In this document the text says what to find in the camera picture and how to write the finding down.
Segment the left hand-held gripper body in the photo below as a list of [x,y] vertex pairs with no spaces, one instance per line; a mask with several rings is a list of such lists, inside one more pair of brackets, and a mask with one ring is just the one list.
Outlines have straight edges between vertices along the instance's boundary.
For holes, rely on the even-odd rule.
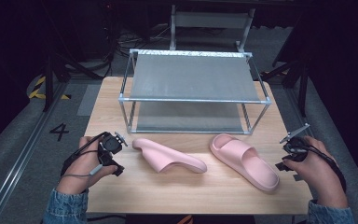
[[103,133],[102,140],[98,145],[98,160],[103,166],[117,165],[113,156],[127,146],[125,139],[119,134]]

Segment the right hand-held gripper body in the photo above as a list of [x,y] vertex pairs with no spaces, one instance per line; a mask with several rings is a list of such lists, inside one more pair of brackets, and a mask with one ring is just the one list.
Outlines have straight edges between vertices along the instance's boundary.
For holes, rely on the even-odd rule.
[[288,157],[294,161],[303,161],[308,154],[308,142],[299,136],[300,133],[309,128],[309,124],[305,123],[302,127],[289,132],[280,143],[283,144],[282,149],[288,153]]

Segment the pink foam slipper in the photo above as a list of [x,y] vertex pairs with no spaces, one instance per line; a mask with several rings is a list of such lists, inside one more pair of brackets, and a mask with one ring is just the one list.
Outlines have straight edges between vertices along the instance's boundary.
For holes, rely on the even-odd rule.
[[166,172],[174,166],[185,167],[196,174],[207,172],[204,161],[157,142],[138,138],[132,141],[132,147],[142,152],[145,160],[157,173]]
[[278,174],[258,155],[257,150],[238,138],[221,133],[213,138],[210,150],[222,163],[235,170],[256,188],[274,191],[280,183]]

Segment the metal shoe rack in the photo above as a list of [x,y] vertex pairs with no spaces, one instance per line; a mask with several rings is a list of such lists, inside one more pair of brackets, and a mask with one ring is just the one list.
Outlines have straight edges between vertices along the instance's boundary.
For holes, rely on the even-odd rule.
[[251,134],[271,99],[250,52],[132,49],[118,96],[129,133]]

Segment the person's right hand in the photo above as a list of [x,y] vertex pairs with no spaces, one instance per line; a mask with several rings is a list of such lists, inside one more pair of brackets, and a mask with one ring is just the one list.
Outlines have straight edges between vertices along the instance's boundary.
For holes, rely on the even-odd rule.
[[283,164],[296,171],[318,194],[317,204],[332,208],[348,208],[348,200],[337,174],[314,152],[302,162],[284,160]]

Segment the person's left hand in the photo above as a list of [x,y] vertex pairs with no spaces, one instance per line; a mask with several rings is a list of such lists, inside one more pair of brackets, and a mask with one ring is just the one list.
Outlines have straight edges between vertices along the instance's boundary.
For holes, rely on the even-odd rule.
[[90,172],[100,164],[97,158],[98,144],[98,140],[89,144],[82,151],[82,155],[69,166],[56,187],[59,193],[80,194],[117,169],[115,165],[103,166],[94,175],[90,175]]

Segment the black tripod stand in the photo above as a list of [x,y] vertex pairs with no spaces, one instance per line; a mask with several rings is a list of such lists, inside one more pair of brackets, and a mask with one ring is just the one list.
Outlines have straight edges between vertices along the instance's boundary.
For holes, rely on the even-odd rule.
[[52,51],[48,54],[48,58],[45,66],[45,90],[46,90],[46,98],[45,98],[45,106],[43,111],[47,112],[49,108],[52,106],[55,97],[53,96],[53,77],[56,77],[60,82],[67,82],[70,80],[69,69],[66,65],[69,64],[71,67],[75,68],[75,70],[80,73],[90,77],[92,79],[103,79],[103,77],[95,74],[85,66],[77,63],[69,58],[66,58],[59,53]]
[[300,60],[284,63],[283,65],[275,68],[269,72],[261,72],[260,76],[263,81],[267,81],[272,77],[286,73],[282,81],[282,85],[286,89],[292,89],[297,82],[299,82],[299,90],[297,97],[297,105],[300,114],[306,116],[306,94],[308,88],[309,68],[305,62]]

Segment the orange object under table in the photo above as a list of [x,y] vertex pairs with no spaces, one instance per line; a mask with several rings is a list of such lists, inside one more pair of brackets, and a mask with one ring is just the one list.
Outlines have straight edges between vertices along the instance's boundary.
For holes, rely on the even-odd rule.
[[176,224],[194,224],[194,219],[191,215],[187,215],[179,220]]

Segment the metal floor rail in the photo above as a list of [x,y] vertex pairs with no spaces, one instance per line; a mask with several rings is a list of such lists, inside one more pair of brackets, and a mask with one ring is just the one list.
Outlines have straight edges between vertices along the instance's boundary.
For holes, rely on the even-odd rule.
[[26,143],[21,149],[20,155],[15,160],[15,163],[12,165],[10,170],[7,173],[5,181],[0,187],[0,215],[7,204],[9,197],[11,196],[14,188],[16,188],[21,175],[28,164],[28,161],[31,159],[34,153],[34,146],[40,138],[40,135],[43,129],[48,122],[53,110],[58,103],[58,100],[62,97],[67,87],[67,83],[59,83],[57,88],[53,91],[52,102],[49,109],[46,112],[42,112],[38,117],[37,123],[32,129],[30,136],[28,137]]

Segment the grey metal frame stand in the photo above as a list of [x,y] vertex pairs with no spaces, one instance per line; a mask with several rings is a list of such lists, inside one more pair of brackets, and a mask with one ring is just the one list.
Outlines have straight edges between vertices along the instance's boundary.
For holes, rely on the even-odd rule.
[[226,28],[242,29],[241,39],[235,42],[238,52],[244,52],[245,43],[254,19],[255,9],[246,13],[188,12],[172,5],[170,50],[176,50],[176,28]]

